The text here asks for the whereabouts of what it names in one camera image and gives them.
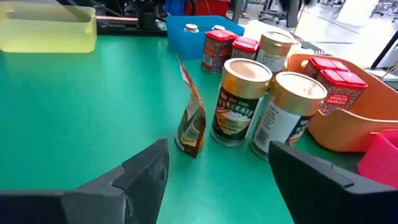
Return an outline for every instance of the green table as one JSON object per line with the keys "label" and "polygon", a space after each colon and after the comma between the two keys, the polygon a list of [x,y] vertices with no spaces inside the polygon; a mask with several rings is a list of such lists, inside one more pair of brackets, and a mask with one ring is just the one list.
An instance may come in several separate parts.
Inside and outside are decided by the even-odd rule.
{"label": "green table", "polygon": [[[0,53],[0,189],[73,189],[167,138],[158,223],[292,223],[268,162],[209,134],[220,75],[184,63],[207,112],[198,159],[174,143],[189,91],[167,39],[99,36],[92,54]],[[343,167],[360,159],[309,133],[297,148]]]}

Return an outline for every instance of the snack bag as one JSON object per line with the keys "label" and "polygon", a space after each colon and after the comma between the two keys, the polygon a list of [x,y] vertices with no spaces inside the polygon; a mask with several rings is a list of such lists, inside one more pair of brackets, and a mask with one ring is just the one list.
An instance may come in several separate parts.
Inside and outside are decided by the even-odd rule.
{"label": "snack bag", "polygon": [[191,76],[182,64],[181,60],[178,59],[178,61],[180,63],[182,78],[191,91],[191,97],[187,107],[185,108],[180,126],[177,129],[175,143],[185,153],[196,158],[198,152],[203,147],[206,128],[206,114]]}

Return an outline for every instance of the yellow container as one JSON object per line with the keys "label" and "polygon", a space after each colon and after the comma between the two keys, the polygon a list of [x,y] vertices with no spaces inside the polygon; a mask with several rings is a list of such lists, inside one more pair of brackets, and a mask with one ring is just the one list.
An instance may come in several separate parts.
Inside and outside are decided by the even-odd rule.
{"label": "yellow container", "polygon": [[88,53],[97,39],[95,9],[32,2],[0,2],[0,50]]}

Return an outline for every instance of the gray floor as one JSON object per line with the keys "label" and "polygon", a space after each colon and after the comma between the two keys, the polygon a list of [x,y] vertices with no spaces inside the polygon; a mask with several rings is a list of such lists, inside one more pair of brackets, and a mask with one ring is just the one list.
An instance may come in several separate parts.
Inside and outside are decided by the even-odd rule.
{"label": "gray floor", "polygon": [[[247,24],[250,20],[258,19],[260,5],[249,5],[249,18],[240,18],[240,24]],[[333,13],[338,6],[330,7],[318,4],[304,10],[303,16],[295,34],[311,42],[329,54],[350,60],[362,67],[370,67],[390,38],[398,30],[398,21],[392,23],[394,16],[373,15],[364,27],[355,27],[337,22]],[[286,21],[276,24],[276,19],[266,16],[263,22],[293,31],[286,28]]]}

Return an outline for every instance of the orange bin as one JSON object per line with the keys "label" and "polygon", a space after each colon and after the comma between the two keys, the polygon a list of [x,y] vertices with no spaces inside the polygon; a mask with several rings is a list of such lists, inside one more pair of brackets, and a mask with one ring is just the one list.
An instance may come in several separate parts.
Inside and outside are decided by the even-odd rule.
{"label": "orange bin", "polygon": [[[287,71],[305,74],[303,62],[311,56],[291,55],[287,59]],[[317,143],[332,151],[366,152],[373,138],[382,130],[398,129],[398,92],[349,61],[317,57],[342,62],[368,84],[349,111],[337,108],[326,116],[318,110],[308,125]]]}

